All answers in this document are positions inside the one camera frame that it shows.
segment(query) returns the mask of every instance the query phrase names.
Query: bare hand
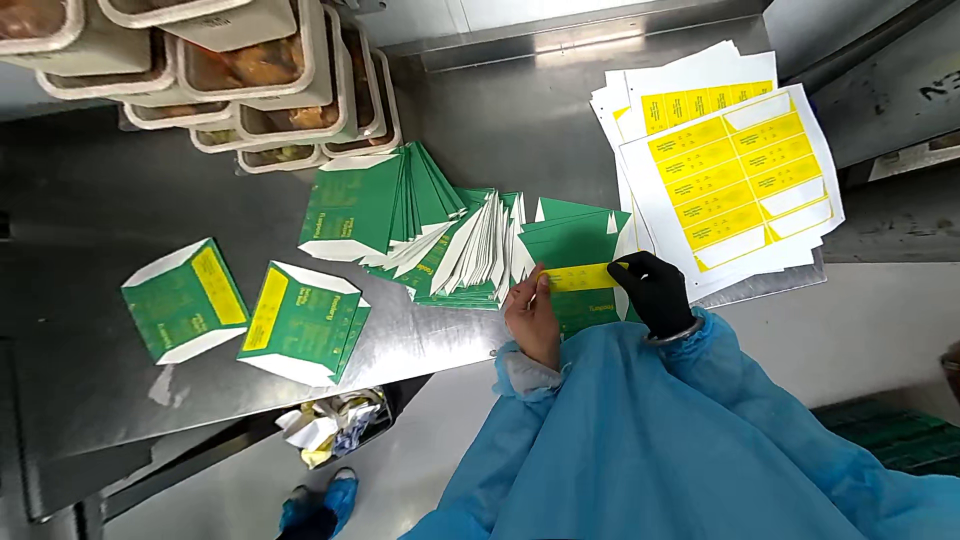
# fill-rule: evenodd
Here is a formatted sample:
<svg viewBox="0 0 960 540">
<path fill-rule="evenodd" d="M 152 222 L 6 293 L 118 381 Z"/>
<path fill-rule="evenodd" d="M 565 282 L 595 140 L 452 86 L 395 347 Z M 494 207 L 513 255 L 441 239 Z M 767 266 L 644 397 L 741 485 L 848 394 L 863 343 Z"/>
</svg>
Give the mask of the bare hand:
<svg viewBox="0 0 960 540">
<path fill-rule="evenodd" d="M 550 305 L 549 280 L 540 275 L 542 271 L 541 262 L 529 278 L 510 289 L 503 319 L 525 355 L 560 372 L 560 325 Z"/>
</svg>

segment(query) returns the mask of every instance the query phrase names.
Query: stack of food containers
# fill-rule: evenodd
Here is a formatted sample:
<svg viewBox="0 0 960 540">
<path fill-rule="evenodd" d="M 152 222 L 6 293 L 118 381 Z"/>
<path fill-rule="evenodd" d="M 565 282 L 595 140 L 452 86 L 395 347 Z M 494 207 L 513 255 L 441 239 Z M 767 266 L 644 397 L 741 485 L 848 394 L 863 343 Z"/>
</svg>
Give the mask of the stack of food containers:
<svg viewBox="0 0 960 540">
<path fill-rule="evenodd" d="M 129 60 L 130 37 L 141 38 L 145 60 L 122 72 L 35 64 L 37 80 L 61 99 L 121 101 L 142 129 L 187 128 L 202 152 L 235 151 L 245 171 L 316 167 L 402 142 L 386 57 L 357 22 L 320 0 L 7 1 L 31 6 L 19 13 L 43 8 L 47 18 L 9 25 L 19 34 L 7 35 L 20 37 L 6 39 L 0 20 L 0 55 L 17 55 L 0 61 L 27 65 L 40 47 L 81 42 L 85 21 L 114 32 L 94 49 L 111 59 Z"/>
</svg>

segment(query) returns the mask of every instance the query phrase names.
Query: human hand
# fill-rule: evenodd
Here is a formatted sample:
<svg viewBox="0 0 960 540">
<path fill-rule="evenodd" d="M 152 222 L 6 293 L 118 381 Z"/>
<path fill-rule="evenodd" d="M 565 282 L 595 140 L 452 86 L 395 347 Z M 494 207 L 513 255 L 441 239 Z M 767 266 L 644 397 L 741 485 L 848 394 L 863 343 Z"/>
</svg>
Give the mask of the human hand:
<svg viewBox="0 0 960 540">
<path fill-rule="evenodd" d="M 626 262 L 628 267 L 618 262 Z M 627 291 L 651 336 L 664 339 L 696 324 L 686 299 L 684 274 L 673 264 L 641 251 L 611 262 L 607 272 Z"/>
<path fill-rule="evenodd" d="M 540 275 L 542 271 L 541 262 L 529 278 L 510 289 L 503 319 L 525 355 L 560 372 L 560 324 L 550 305 L 550 281 Z"/>
</svg>

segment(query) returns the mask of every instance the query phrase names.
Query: black glove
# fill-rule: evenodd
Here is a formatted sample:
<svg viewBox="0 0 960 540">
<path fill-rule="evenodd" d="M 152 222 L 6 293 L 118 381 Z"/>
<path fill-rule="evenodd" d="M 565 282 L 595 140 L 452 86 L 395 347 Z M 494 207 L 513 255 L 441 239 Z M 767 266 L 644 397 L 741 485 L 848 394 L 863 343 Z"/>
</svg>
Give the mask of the black glove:
<svg viewBox="0 0 960 540">
<path fill-rule="evenodd" d="M 629 266 L 624 268 L 618 262 Z M 607 272 L 627 291 L 636 314 L 650 328 L 652 337 L 665 339 L 696 324 L 686 300 L 684 274 L 673 264 L 641 251 L 611 262 Z"/>
</svg>

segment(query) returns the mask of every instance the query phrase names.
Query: floor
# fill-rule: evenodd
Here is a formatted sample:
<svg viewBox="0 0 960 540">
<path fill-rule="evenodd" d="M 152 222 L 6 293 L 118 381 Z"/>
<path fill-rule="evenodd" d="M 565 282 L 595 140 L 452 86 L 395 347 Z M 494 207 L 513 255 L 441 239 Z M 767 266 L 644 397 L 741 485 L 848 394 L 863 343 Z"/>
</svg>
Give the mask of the floor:
<svg viewBox="0 0 960 540">
<path fill-rule="evenodd" d="M 825 284 L 717 312 L 773 381 L 808 406 L 909 386 L 901 393 L 908 405 L 913 395 L 928 412 L 948 407 L 941 416 L 960 418 L 938 362 L 960 339 L 960 264 L 827 271 Z M 396 538 L 434 507 L 493 404 L 493 380 L 489 362 L 437 374 L 392 429 L 340 461 L 361 483 L 338 540 Z M 295 449 L 273 436 L 110 522 L 106 539 L 270 539 L 290 489 L 322 487 L 332 474 L 307 473 Z"/>
</svg>

